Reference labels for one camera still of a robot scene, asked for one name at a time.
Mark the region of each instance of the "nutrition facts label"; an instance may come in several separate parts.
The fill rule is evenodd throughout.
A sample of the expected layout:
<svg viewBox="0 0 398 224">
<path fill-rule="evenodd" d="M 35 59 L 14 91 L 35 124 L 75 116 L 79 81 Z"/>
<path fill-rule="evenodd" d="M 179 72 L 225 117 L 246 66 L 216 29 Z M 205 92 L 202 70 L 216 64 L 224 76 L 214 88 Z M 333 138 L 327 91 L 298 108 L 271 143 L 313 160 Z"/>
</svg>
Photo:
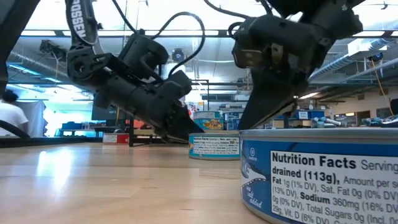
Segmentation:
<svg viewBox="0 0 398 224">
<path fill-rule="evenodd" d="M 271 151 L 270 181 L 272 213 L 285 218 L 398 224 L 396 157 Z"/>
<path fill-rule="evenodd" d="M 238 155 L 239 138 L 194 137 L 194 154 Z"/>
</svg>

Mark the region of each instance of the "person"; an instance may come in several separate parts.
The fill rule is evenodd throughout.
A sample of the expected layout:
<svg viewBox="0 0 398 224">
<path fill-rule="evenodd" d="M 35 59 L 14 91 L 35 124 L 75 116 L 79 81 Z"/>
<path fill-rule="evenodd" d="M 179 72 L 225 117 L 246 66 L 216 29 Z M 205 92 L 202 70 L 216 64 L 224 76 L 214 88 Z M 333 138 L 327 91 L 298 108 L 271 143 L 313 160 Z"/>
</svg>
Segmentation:
<svg viewBox="0 0 398 224">
<path fill-rule="evenodd" d="M 27 133 L 29 121 L 22 109 L 14 105 L 17 100 L 18 96 L 13 91 L 6 90 L 2 96 L 2 101 L 0 101 L 0 120 L 10 123 Z M 0 128 L 0 136 L 13 136 L 13 134 Z"/>
</svg>

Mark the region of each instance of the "white shirt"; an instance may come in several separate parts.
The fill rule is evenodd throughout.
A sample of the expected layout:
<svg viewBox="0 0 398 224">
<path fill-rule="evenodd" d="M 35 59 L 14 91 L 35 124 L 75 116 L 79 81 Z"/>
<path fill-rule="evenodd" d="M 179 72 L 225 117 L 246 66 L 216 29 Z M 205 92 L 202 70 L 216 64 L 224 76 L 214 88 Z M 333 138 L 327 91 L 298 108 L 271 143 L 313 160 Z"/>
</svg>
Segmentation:
<svg viewBox="0 0 398 224">
<path fill-rule="evenodd" d="M 0 101 L 0 120 L 8 122 L 18 128 L 22 124 L 28 122 L 25 113 L 17 106 L 11 105 L 9 103 L 4 103 Z M 0 128 L 0 136 L 13 136 L 9 131 Z"/>
</svg>

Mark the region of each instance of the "silver duct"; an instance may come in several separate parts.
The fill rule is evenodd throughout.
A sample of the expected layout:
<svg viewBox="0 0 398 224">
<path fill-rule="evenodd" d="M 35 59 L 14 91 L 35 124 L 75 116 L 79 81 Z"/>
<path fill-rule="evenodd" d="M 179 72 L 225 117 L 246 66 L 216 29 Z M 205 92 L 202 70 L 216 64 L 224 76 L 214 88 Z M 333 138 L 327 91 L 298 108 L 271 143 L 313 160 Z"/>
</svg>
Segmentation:
<svg viewBox="0 0 398 224">
<path fill-rule="evenodd" d="M 320 78 L 323 77 L 324 75 L 327 74 L 331 74 L 357 60 L 363 59 L 365 57 L 370 57 L 376 53 L 379 52 L 379 49 L 381 49 L 382 47 L 391 44 L 395 41 L 395 39 L 392 38 L 388 38 L 388 39 L 384 39 L 384 38 L 380 38 L 380 39 L 376 39 L 373 41 L 368 42 L 370 45 L 368 47 L 368 51 L 363 53 L 363 54 L 353 54 L 353 55 L 349 55 L 348 51 L 346 50 L 345 52 L 343 52 L 341 55 L 342 57 L 337 58 L 336 60 L 326 64 L 325 66 L 323 66 L 322 68 L 314 71 L 310 78 L 308 79 L 309 82 L 311 82 L 312 80 L 316 79 L 316 78 Z"/>
<path fill-rule="evenodd" d="M 16 63 L 45 77 L 55 78 L 55 74 L 57 74 L 57 79 L 60 81 L 69 81 L 65 67 L 58 66 L 57 70 L 54 62 L 39 56 L 19 44 L 15 45 L 11 51 L 7 63 Z"/>
</svg>

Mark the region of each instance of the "red box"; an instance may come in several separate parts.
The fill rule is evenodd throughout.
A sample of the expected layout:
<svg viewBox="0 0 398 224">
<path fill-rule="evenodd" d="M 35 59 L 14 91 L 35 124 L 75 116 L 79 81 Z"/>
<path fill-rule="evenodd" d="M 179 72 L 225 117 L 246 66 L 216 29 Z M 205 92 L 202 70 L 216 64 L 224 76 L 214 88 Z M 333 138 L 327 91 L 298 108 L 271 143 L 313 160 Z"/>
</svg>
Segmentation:
<svg viewBox="0 0 398 224">
<path fill-rule="evenodd" d="M 129 144 L 129 134 L 127 133 L 104 133 L 104 144 Z"/>
</svg>

